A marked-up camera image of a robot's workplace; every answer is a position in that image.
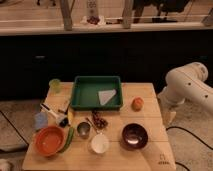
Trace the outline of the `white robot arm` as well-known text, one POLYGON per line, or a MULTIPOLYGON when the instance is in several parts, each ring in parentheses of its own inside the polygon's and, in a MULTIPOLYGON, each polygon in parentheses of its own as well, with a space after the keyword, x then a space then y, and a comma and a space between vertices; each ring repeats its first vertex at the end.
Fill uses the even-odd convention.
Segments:
POLYGON ((186 99, 197 103, 207 113, 213 114, 213 87, 205 84, 207 78, 208 69, 200 62, 174 68, 166 74, 166 86, 157 95, 165 126, 175 118, 175 107, 183 104, 186 99))

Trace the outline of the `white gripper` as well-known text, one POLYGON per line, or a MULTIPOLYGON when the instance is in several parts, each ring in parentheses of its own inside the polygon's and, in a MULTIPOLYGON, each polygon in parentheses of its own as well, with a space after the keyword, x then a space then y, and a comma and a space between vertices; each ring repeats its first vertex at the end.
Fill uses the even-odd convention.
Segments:
POLYGON ((161 104, 161 114, 162 114, 163 124, 165 126, 168 126, 174 120, 176 116, 176 111, 175 111, 175 108, 172 106, 161 104))

